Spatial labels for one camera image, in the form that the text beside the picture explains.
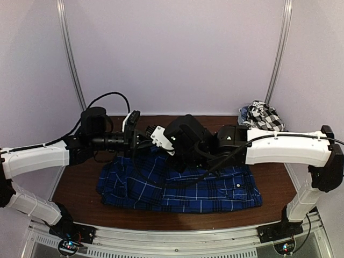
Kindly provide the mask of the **blue plaid long sleeve shirt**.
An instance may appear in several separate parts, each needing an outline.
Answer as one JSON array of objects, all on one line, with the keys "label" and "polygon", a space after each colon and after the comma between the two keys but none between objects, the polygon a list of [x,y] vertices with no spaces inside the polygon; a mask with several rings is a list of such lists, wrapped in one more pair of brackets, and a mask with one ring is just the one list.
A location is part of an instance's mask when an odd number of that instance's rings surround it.
[{"label": "blue plaid long sleeve shirt", "polygon": [[212,213],[259,207],[263,198],[248,166],[228,167],[219,176],[189,168],[178,173],[166,165],[157,148],[134,158],[116,156],[100,173],[96,192],[105,205],[126,209],[177,213]]}]

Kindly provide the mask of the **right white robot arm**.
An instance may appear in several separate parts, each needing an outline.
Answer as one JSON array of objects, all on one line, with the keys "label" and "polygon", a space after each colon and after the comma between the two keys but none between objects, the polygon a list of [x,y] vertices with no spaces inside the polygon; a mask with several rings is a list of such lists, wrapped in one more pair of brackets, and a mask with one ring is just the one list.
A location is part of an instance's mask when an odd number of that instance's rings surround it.
[{"label": "right white robot arm", "polygon": [[309,176],[285,208],[285,218],[276,224],[279,237],[287,237],[324,192],[343,181],[341,141],[332,129],[292,133],[225,125],[211,134],[188,114],[171,122],[163,133],[173,156],[186,164],[201,165],[209,173],[228,166],[260,163],[296,163],[308,166]]}]

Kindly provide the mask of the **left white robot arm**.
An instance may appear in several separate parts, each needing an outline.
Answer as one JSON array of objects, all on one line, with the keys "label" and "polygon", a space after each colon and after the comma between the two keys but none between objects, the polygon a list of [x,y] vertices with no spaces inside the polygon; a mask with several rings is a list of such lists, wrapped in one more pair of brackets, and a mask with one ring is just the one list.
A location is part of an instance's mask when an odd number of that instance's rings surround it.
[{"label": "left white robot arm", "polygon": [[51,143],[5,148],[1,151],[1,207],[11,207],[28,216],[43,220],[66,239],[77,234],[77,226],[68,220],[67,212],[16,185],[18,175],[50,167],[82,164],[96,151],[130,153],[140,139],[136,130],[140,111],[134,110],[124,118],[119,132],[108,132],[111,119],[103,107],[91,107],[81,113],[76,131]]}]

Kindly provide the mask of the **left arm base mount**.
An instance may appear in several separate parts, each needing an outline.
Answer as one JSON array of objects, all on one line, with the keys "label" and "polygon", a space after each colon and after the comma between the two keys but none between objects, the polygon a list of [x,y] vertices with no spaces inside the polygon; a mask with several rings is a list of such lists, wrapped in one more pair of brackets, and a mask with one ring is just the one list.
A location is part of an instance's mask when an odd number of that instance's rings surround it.
[{"label": "left arm base mount", "polygon": [[61,219],[55,225],[49,225],[49,233],[58,236],[62,240],[72,241],[75,243],[92,244],[96,228],[87,225],[75,223],[67,208],[56,203],[61,211]]}]

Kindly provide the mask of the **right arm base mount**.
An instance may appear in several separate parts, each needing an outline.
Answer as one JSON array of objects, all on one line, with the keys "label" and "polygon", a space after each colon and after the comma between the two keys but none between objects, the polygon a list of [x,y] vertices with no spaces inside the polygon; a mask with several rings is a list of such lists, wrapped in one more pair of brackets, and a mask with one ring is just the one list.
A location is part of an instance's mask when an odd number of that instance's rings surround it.
[{"label": "right arm base mount", "polygon": [[283,218],[277,223],[259,226],[256,230],[260,243],[291,238],[303,233],[302,222],[291,223],[287,218]]}]

